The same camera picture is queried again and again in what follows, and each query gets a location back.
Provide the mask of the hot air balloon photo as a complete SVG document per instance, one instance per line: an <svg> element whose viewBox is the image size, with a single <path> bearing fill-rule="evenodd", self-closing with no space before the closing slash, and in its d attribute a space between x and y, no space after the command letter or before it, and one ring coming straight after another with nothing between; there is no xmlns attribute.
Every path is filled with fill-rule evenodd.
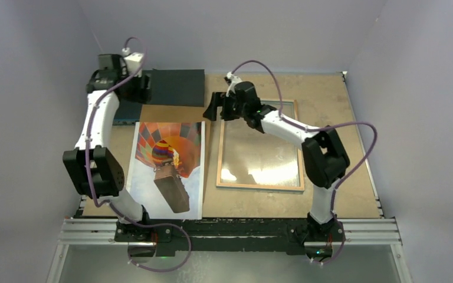
<svg viewBox="0 0 453 283"><path fill-rule="evenodd" d="M141 122L127 190L151 219L202 218L205 122Z"/></svg>

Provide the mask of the brown backing board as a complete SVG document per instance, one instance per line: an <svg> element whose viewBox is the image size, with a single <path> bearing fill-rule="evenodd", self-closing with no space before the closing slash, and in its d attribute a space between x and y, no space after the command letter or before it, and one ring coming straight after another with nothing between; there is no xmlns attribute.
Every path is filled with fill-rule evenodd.
<svg viewBox="0 0 453 283"><path fill-rule="evenodd" d="M149 106L142 110L139 123L141 122L205 122L205 176L206 165L209 157L209 136L211 124L202 117L205 109L203 107L184 106Z"/></svg>

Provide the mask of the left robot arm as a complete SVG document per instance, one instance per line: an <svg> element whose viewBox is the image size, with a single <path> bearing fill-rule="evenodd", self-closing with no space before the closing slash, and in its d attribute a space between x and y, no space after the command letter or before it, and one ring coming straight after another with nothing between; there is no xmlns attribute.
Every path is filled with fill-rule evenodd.
<svg viewBox="0 0 453 283"><path fill-rule="evenodd" d="M145 221L143 205L125 188L124 171L109 149L115 114L122 100L145 104L149 101L149 77L142 69L145 54L130 52L101 54L99 67L87 85L87 112L79 139L63 153L63 164L80 195L88 196L94 206L107 206L122 224L130 224L129 233L137 241L152 235Z"/></svg>

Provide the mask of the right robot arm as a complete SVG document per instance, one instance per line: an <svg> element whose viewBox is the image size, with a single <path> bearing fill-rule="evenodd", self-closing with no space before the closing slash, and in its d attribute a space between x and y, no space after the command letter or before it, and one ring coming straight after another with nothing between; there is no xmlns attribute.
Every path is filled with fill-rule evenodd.
<svg viewBox="0 0 453 283"><path fill-rule="evenodd" d="M306 176L314 185L308 234L321 240L330 233L329 223L336 217L336 190L350 166L336 129L304 124L287 117L281 108L263 104L250 81L231 83L227 91L212 93L203 117L210 121L243 119L248 127L295 145L302 153Z"/></svg>

